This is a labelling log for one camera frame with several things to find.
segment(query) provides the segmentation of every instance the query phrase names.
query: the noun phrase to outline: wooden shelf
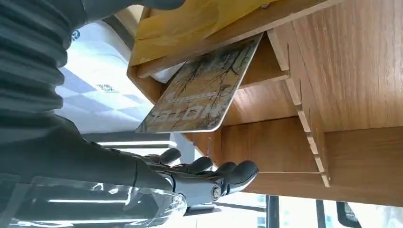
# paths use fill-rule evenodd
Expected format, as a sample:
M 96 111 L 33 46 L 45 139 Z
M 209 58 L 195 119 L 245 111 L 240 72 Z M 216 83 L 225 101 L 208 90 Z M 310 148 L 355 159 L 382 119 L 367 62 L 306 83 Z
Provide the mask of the wooden shelf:
M 330 188 L 319 174 L 260 173 L 246 191 L 402 207 L 402 135 L 403 127 L 326 133 Z
M 327 8 L 342 0 L 282 0 L 260 8 L 213 35 L 188 47 L 140 65 L 130 67 L 129 77 L 147 77 L 196 56 L 259 34 L 315 11 Z

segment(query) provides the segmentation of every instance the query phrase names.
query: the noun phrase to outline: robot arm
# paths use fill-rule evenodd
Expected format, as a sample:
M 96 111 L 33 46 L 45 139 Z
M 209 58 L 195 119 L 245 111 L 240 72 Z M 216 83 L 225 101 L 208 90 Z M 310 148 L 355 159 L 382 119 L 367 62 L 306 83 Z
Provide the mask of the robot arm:
M 190 172 L 104 149 L 54 114 L 71 33 L 131 4 L 168 10 L 183 0 L 0 0 L 0 228 L 164 222 L 257 175 L 250 161 Z

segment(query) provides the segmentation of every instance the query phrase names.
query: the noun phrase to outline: wood grain surface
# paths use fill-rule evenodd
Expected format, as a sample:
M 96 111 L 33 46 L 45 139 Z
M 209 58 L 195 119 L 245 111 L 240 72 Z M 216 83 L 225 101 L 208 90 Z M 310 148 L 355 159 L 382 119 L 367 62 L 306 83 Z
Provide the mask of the wood grain surface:
M 193 142 L 194 146 L 204 155 L 211 158 L 214 164 L 223 164 L 223 156 L 221 153 L 221 133 L 218 129 L 214 132 L 200 133 L 184 133 L 183 135 Z
M 235 43 L 339 2 L 342 0 L 282 0 L 273 2 L 266 9 L 259 8 L 204 40 L 179 48 L 175 53 L 162 58 L 140 64 L 137 71 L 131 72 L 136 73 L 133 76 L 148 76 L 187 59 Z
M 332 185 L 319 174 L 259 174 L 247 191 L 403 206 L 403 127 L 326 133 Z
M 347 0 L 293 22 L 325 131 L 403 125 L 402 7 Z
M 280 81 L 289 78 L 288 71 L 282 71 L 268 36 L 263 36 L 250 62 L 240 88 L 258 85 L 266 81 Z
M 318 173 L 297 117 L 224 127 L 221 155 L 254 161 L 260 172 Z
M 223 126 L 297 116 L 284 81 L 266 81 L 235 93 Z

